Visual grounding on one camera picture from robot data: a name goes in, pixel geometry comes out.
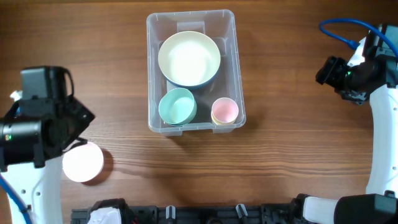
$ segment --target clear storage box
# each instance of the clear storage box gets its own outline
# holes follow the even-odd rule
[[[201,32],[212,38],[220,50],[221,63],[211,83],[191,90],[197,103],[195,118],[189,124],[173,127],[160,118],[158,106],[162,97],[176,86],[163,76],[157,57],[167,38],[188,30]],[[166,136],[180,136],[183,131],[201,129],[212,129],[214,133],[228,133],[246,122],[235,19],[231,11],[153,13],[147,18],[147,47],[148,126],[153,132]],[[234,124],[220,126],[212,123],[211,106],[221,97],[229,97],[238,104],[239,115]]]

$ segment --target teal cup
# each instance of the teal cup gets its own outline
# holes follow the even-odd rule
[[[169,125],[188,124],[197,113],[197,104],[191,91],[176,88],[166,93],[159,103],[160,117]]]

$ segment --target plastic bin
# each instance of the plastic bin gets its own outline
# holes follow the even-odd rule
[[[157,61],[159,49],[171,35],[182,31],[197,31],[212,38],[221,53],[220,68],[208,85],[191,90],[197,103],[197,115],[181,127],[164,123],[158,105],[162,97],[176,88],[163,76]],[[153,13],[147,18],[148,47],[148,126],[156,133],[180,136],[183,131],[212,129],[214,133],[228,133],[246,122],[241,69],[234,14],[229,10]],[[239,106],[234,124],[219,126],[212,123],[211,106],[215,100],[229,97]]]

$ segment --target wooden table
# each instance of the wooden table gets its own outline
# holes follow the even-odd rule
[[[96,114],[83,137],[109,152],[101,180],[85,185],[63,175],[65,223],[71,209],[107,198],[164,207],[365,193],[371,109],[315,82],[328,56],[353,53],[319,32],[318,23],[332,17],[398,22],[396,2],[39,2],[0,6],[0,114],[12,105],[9,94],[21,88],[20,69],[62,65],[72,71],[77,98]],[[246,124],[230,134],[153,133],[147,126],[146,17],[211,9],[236,16]],[[330,29],[350,39],[366,35],[356,26]],[[4,192],[0,217],[11,222]]]

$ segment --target wooden tabletop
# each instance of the wooden tabletop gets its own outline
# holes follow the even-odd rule
[[[318,23],[333,17],[398,22],[396,1],[39,2],[0,6],[0,114],[12,105],[8,96],[21,89],[20,69],[46,64],[72,71],[76,97],[96,115],[83,137],[106,150],[106,165],[100,180],[89,184],[62,174],[65,223],[71,209],[107,198],[164,207],[365,193],[371,109],[315,82],[328,56],[353,54],[323,35]],[[229,134],[153,133],[147,121],[146,18],[212,9],[235,14],[246,124]],[[330,29],[354,40],[367,33],[356,26]],[[11,223],[4,192],[0,217],[0,223]]]

